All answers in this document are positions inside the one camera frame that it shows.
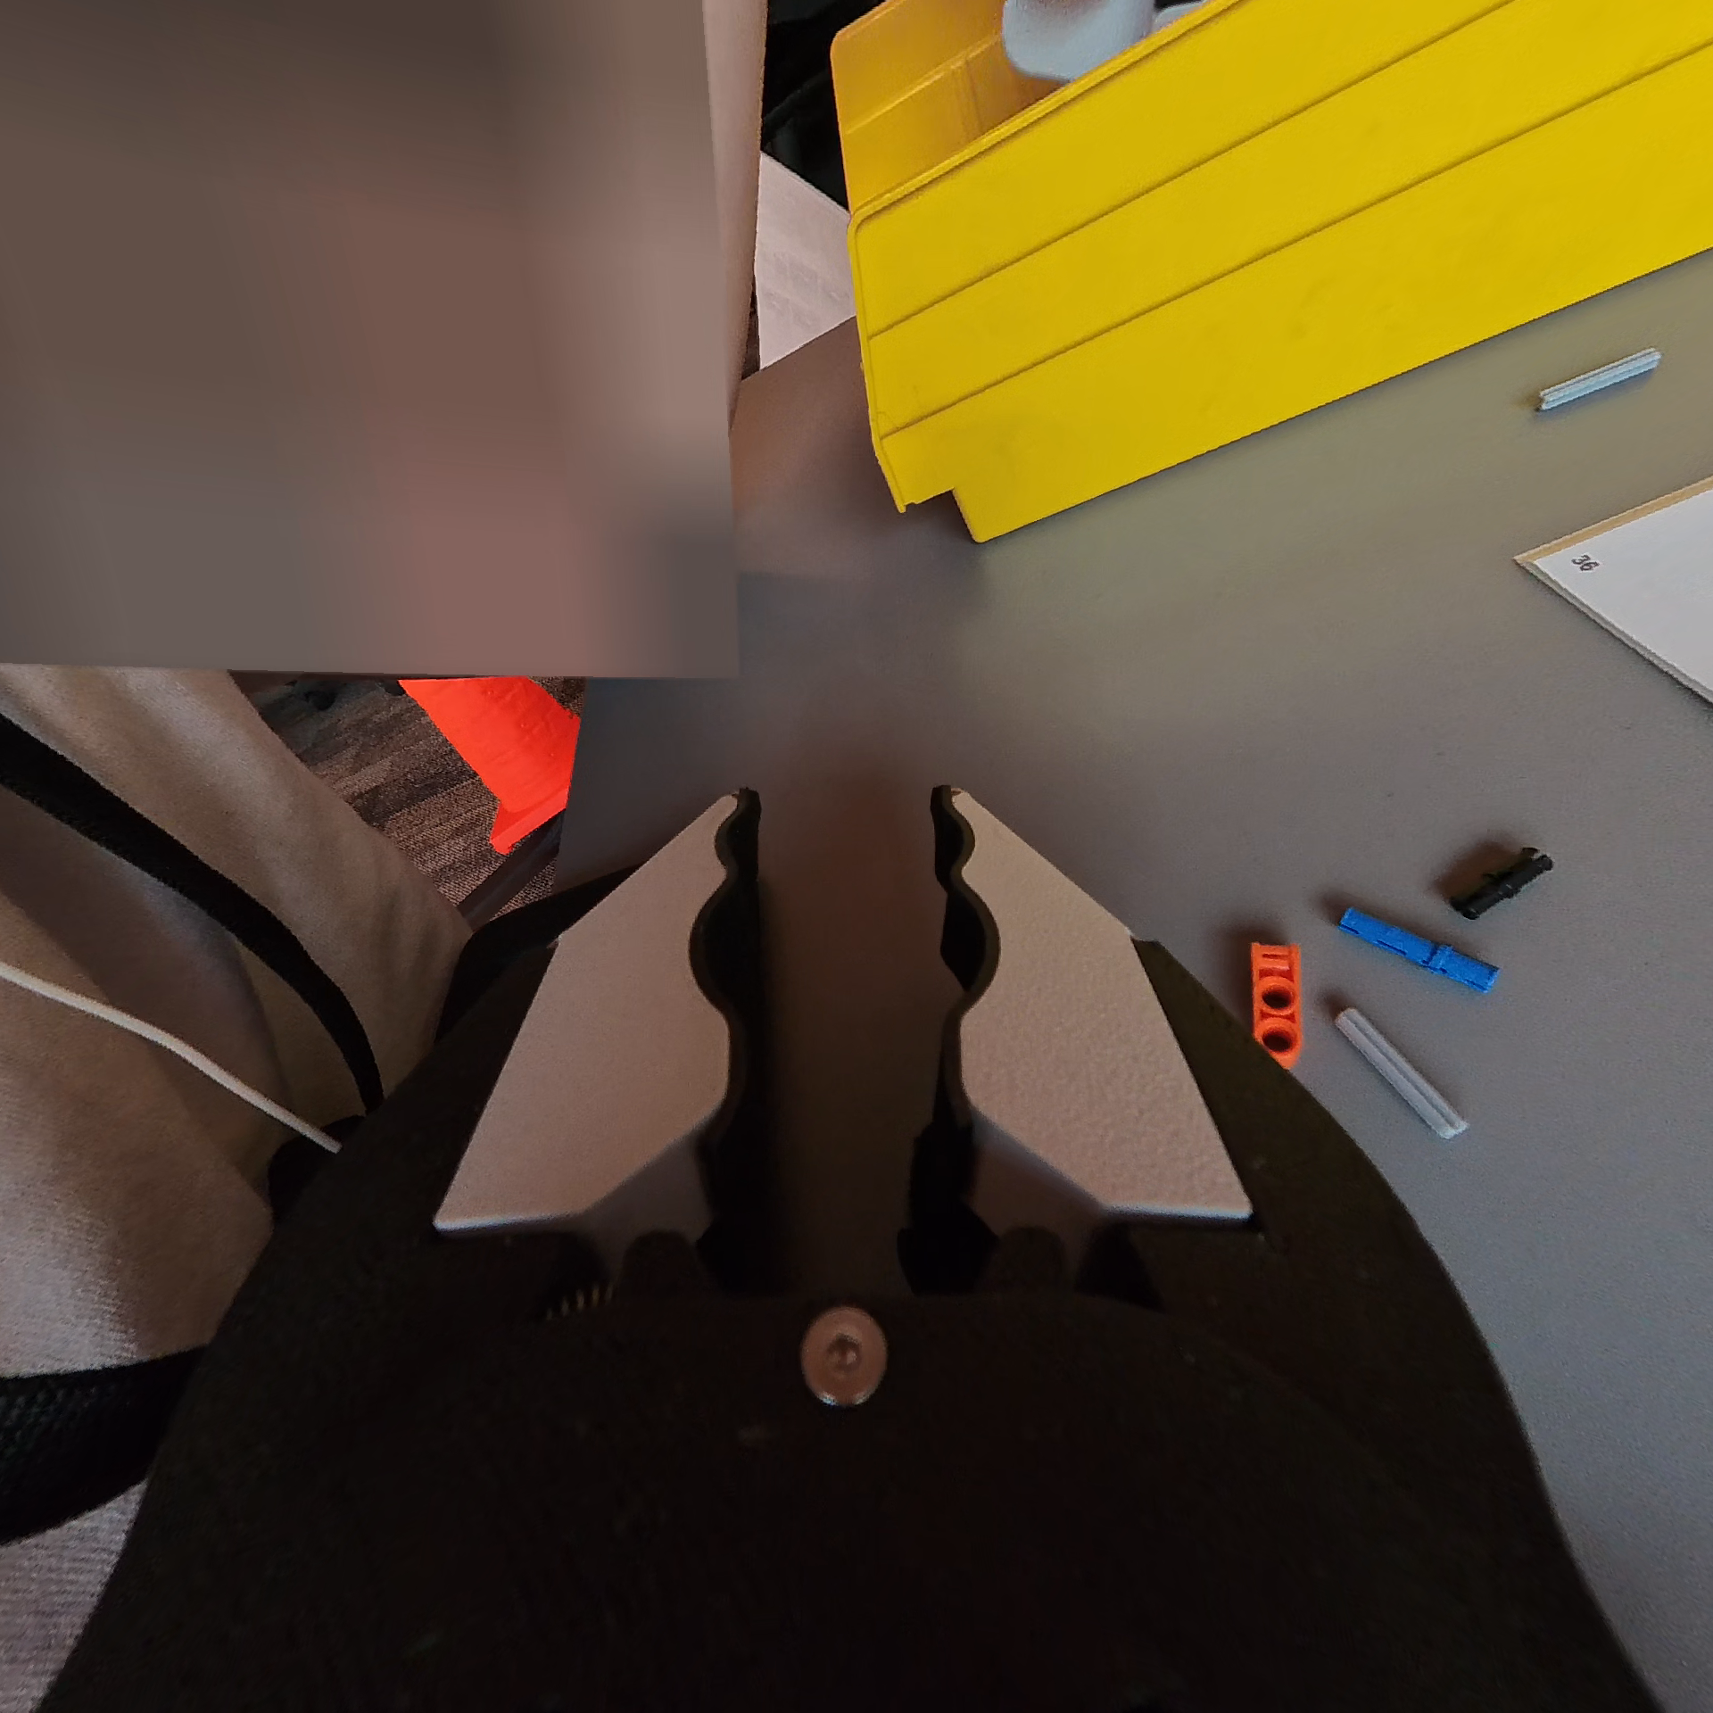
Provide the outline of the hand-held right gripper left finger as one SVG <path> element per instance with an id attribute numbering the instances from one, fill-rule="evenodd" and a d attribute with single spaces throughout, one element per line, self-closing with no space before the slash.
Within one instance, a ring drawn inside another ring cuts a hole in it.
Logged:
<path id="1" fill-rule="evenodd" d="M 755 937 L 758 795 L 742 789 L 553 940 L 435 1232 L 703 1242 L 749 1079 Z"/>

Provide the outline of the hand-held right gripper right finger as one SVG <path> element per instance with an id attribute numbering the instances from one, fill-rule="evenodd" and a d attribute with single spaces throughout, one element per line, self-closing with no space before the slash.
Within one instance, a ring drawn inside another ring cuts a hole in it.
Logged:
<path id="1" fill-rule="evenodd" d="M 958 981 L 931 1107 L 931 1267 L 1011 1229 L 1254 1214 L 1128 928 L 965 789 L 931 795 Z"/>

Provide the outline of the small orange toy beam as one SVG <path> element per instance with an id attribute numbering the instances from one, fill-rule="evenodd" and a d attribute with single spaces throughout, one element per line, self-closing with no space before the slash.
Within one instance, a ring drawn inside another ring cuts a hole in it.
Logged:
<path id="1" fill-rule="evenodd" d="M 1287 1069 L 1302 1058 L 1302 947 L 1250 941 L 1254 1041 Z"/>

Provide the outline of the yellow plastic bin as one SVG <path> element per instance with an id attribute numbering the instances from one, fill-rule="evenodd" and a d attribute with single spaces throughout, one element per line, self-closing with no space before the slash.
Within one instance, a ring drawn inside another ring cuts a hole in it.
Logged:
<path id="1" fill-rule="evenodd" d="M 1711 3 L 998 3 L 829 45 L 871 445 L 974 543 L 1711 249 Z"/>

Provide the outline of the light grey toy axle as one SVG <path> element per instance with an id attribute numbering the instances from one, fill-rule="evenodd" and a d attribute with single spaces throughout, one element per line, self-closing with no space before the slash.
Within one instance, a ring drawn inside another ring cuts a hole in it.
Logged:
<path id="1" fill-rule="evenodd" d="M 1466 1132 L 1466 1118 L 1358 1006 L 1337 1009 L 1334 1029 L 1438 1137 Z"/>
<path id="2" fill-rule="evenodd" d="M 1536 409 L 1537 412 L 1569 409 L 1570 402 L 1583 402 L 1583 400 L 1592 400 L 1603 392 L 1644 380 L 1647 372 L 1656 372 L 1660 363 L 1662 363 L 1662 351 L 1656 346 L 1644 346 L 1640 351 L 1629 351 L 1625 357 L 1613 357 L 1606 363 L 1597 363 L 1592 371 L 1574 372 L 1569 380 L 1558 380 L 1558 383 L 1540 389 L 1536 396 Z"/>

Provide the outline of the blue toy pin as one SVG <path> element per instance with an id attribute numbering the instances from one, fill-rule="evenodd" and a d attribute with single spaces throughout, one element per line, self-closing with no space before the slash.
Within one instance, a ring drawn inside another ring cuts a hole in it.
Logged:
<path id="1" fill-rule="evenodd" d="M 1422 932 L 1388 925 L 1363 909 L 1345 906 L 1340 913 L 1340 929 L 1371 944 L 1385 953 L 1403 956 L 1404 962 L 1425 969 L 1431 974 L 1443 974 L 1477 992 L 1491 992 L 1496 987 L 1500 969 L 1457 952 L 1456 944 L 1429 940 Z"/>

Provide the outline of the black toy pin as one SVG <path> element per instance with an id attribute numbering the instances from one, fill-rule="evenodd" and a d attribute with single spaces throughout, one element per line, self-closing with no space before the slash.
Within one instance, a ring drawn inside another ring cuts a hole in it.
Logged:
<path id="1" fill-rule="evenodd" d="M 1446 906 L 1460 918 L 1480 922 L 1500 903 L 1514 901 L 1523 889 L 1552 870 L 1552 860 L 1527 843 L 1502 867 L 1484 870 L 1474 885 L 1456 892 Z"/>

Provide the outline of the black tripod legs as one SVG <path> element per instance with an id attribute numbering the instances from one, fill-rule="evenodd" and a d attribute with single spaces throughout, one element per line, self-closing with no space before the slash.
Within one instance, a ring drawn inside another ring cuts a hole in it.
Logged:
<path id="1" fill-rule="evenodd" d="M 508 909 L 536 903 L 558 892 L 558 849 L 562 842 L 562 815 L 545 821 L 519 843 L 460 901 L 460 916 L 466 928 L 484 929 Z"/>

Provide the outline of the orange traffic cone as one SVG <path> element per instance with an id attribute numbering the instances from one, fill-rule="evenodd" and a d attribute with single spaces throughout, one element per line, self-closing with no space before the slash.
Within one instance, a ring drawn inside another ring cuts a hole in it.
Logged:
<path id="1" fill-rule="evenodd" d="M 499 799 L 490 842 L 510 854 L 568 799 L 580 718 L 527 675 L 401 679 Z"/>

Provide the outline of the white paper sheet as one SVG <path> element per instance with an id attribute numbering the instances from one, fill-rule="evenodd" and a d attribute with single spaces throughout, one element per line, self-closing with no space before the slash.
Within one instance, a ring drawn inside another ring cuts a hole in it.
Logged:
<path id="1" fill-rule="evenodd" d="M 847 211 L 771 154 L 758 157 L 758 366 L 853 316 Z"/>

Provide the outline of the light grey shirt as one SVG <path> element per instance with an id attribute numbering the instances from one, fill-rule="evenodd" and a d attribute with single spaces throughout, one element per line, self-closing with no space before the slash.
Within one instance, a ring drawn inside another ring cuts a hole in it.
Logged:
<path id="1" fill-rule="evenodd" d="M 267 906 L 353 1001 L 388 1092 L 469 940 L 223 669 L 4 663 L 4 718 Z M 4 965 L 171 1035 L 330 1128 L 358 1113 L 310 1004 L 162 881 L 4 790 Z M 198 1352 L 267 1247 L 294 1132 L 155 1041 L 4 981 L 4 1411 L 104 1404 Z"/>

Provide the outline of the building instruction booklet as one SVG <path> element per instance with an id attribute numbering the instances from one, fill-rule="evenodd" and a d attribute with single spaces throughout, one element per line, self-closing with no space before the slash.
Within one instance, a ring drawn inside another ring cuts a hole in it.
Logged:
<path id="1" fill-rule="evenodd" d="M 1711 479 L 1536 546 L 1514 562 L 1711 700 Z"/>

